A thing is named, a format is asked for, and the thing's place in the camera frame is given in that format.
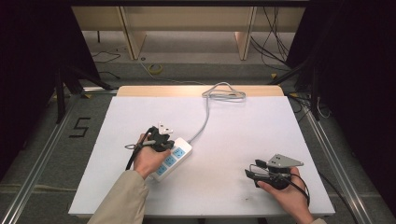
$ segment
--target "gray floor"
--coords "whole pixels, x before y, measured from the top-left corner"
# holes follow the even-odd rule
[[[98,63],[100,72],[111,72],[119,76],[114,78],[109,73],[101,73],[103,81],[113,85],[178,85],[186,84],[179,81],[198,81],[213,85],[220,81],[230,84],[266,84],[271,74],[281,75],[284,72],[266,67],[262,57],[250,48],[246,61],[240,61],[236,44],[231,33],[180,33],[152,32],[148,33],[139,60],[131,61],[125,50],[123,35],[114,32],[101,32],[101,43],[97,43],[96,32],[85,32],[87,43],[92,54],[109,51],[120,55],[114,61],[106,62],[115,56],[101,53],[93,57]],[[255,34],[257,40],[263,41],[264,34]],[[293,34],[283,34],[288,46]],[[268,48],[277,51],[274,40]],[[276,61],[266,60],[273,66],[282,67]],[[143,65],[152,63],[163,65],[163,72],[156,77],[148,75]],[[292,91],[295,77],[282,83],[284,91]],[[93,86],[90,82],[82,82],[84,86]],[[95,93],[77,99],[66,122],[59,141],[50,154],[45,169],[42,171],[35,188],[28,198],[19,216],[18,223],[86,223],[86,219],[71,217],[67,214],[73,201],[78,183],[85,166],[91,156],[97,134],[99,134],[106,110],[114,94]],[[290,101],[294,110],[300,106]],[[5,214],[13,202],[21,185],[35,166],[41,151],[45,148],[55,128],[57,116],[56,99],[49,100],[48,107],[43,111],[41,120],[32,132],[26,149],[21,151],[0,185],[0,212]],[[338,189],[341,188],[333,173],[332,167],[325,156],[311,122],[304,111],[295,114],[304,135],[305,142],[314,158],[318,170],[322,172]],[[70,138],[70,135],[81,134],[74,126],[78,118],[83,120],[80,125],[89,127],[83,138]],[[359,161],[353,157],[342,130],[333,117],[321,117],[319,124],[325,130],[334,151],[345,168],[350,182],[359,194],[364,208],[372,223],[396,223],[394,216],[384,204],[370,179],[362,170]],[[330,185],[323,181],[329,193],[336,214],[325,217],[328,223],[353,223],[346,206],[342,203]],[[294,223],[289,217],[268,217],[268,223]],[[198,223],[196,219],[150,219],[148,223]],[[257,223],[255,218],[209,218],[206,223]]]

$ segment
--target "beige sleeve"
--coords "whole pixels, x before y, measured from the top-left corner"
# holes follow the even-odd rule
[[[138,223],[145,215],[149,189],[136,171],[125,171],[103,199],[88,223]]]
[[[323,219],[318,218],[317,220],[315,220],[311,224],[326,224],[326,222]]]

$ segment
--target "hand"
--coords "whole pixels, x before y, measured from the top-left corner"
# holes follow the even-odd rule
[[[137,171],[143,179],[146,179],[151,173],[155,172],[163,161],[171,154],[170,149],[163,152],[157,152],[152,147],[143,147],[134,159],[134,170]]]
[[[291,176],[291,181],[301,189],[305,189],[304,182],[299,177],[295,176],[300,176],[298,169],[296,167],[291,167],[290,173],[294,174]],[[263,181],[258,181],[257,184],[260,188],[272,194],[280,206],[282,206],[298,224],[311,223],[314,221],[314,218],[309,212],[305,196],[294,186],[289,185],[287,188],[279,190],[274,189],[271,185]]]

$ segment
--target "white table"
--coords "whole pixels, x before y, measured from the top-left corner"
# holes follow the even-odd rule
[[[149,127],[161,121],[174,130],[171,139],[189,140],[204,120],[205,99],[199,96],[114,97],[69,214],[95,212],[132,154],[124,146]],[[209,121],[191,144],[192,154],[172,174],[160,183],[146,180],[147,217],[285,216],[273,197],[245,175],[256,159],[268,161],[276,153],[304,162],[300,172],[311,193],[311,212],[334,213],[285,96],[247,92],[244,103],[211,101]]]

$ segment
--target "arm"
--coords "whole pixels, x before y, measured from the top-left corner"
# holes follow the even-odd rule
[[[143,147],[134,160],[134,170],[121,174],[89,223],[142,223],[149,194],[145,179],[169,155],[169,149],[157,152],[151,147]]]
[[[290,169],[292,174],[300,176],[296,167]],[[292,176],[291,181],[301,189],[305,189],[303,181],[297,176]],[[308,209],[305,196],[293,186],[288,186],[285,189],[274,189],[271,185],[259,181],[258,185],[268,193],[272,194],[280,206],[290,214],[298,224],[323,224],[326,223],[322,219],[315,220]]]

